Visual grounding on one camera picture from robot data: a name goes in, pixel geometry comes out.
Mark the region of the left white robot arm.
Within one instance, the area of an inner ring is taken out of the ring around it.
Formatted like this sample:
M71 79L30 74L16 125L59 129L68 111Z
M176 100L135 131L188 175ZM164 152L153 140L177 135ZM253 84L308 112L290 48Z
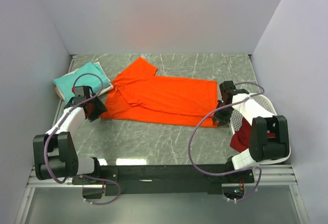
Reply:
M95 121L107 109L90 86L72 88L74 96L66 104L63 115L45 134L33 139L35 174L39 180L83 175L91 184L101 181L103 172L95 158L77 156L72 135L85 120Z

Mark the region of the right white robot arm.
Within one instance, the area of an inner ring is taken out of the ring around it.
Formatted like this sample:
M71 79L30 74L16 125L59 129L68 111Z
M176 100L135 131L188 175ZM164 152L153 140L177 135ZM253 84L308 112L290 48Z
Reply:
M242 116L241 127L231 140L239 154L231 158L232 165L225 169L226 179L237 182L244 168L286 161L291 154L286 117L265 109L254 100L259 94L238 89L232 80L222 82L219 89L221 100L212 117L213 124L219 127L231 123L234 111Z

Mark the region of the orange t-shirt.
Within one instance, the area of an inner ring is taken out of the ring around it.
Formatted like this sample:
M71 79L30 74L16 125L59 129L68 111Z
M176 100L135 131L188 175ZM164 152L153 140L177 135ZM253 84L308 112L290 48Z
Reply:
M217 82L159 76L142 57L116 76L102 119L195 127L217 106Z

